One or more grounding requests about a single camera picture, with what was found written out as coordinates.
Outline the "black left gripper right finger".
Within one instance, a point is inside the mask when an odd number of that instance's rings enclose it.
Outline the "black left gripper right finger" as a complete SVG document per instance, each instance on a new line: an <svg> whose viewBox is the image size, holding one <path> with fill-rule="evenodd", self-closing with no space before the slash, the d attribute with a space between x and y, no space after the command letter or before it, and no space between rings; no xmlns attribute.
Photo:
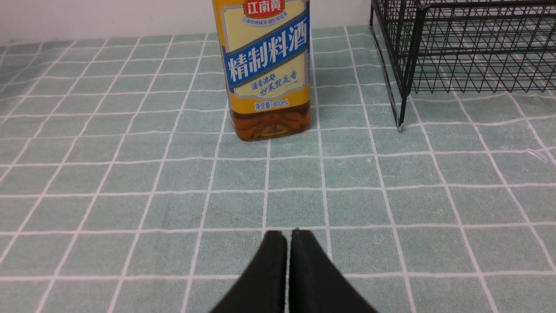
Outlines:
<svg viewBox="0 0 556 313"><path fill-rule="evenodd" d="M330 261L309 230L292 232L289 272L291 313L375 313Z"/></svg>

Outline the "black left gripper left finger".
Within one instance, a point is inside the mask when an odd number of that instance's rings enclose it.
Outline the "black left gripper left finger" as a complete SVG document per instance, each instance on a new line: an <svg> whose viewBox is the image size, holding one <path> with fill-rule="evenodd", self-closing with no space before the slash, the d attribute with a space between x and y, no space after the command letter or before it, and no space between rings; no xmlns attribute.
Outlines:
<svg viewBox="0 0 556 313"><path fill-rule="evenodd" d="M211 312L283 313L287 253L282 232L266 232L248 267Z"/></svg>

